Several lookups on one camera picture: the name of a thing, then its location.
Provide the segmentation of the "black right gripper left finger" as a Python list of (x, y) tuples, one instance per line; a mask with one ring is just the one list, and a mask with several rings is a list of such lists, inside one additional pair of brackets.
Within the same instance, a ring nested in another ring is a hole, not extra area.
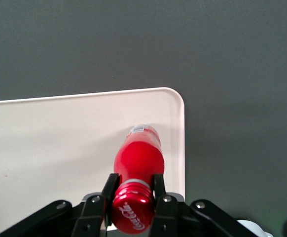
[(90, 194), (82, 201), (82, 210), (78, 216), (72, 237), (106, 237), (107, 228), (112, 224), (111, 206), (119, 184), (119, 175), (112, 173), (100, 193)]

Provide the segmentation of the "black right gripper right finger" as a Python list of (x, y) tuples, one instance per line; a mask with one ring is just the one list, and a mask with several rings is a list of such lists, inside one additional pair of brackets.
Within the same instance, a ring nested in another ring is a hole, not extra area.
[(149, 237), (176, 237), (178, 234), (178, 201), (166, 193), (163, 174), (154, 174), (155, 215), (152, 219)]

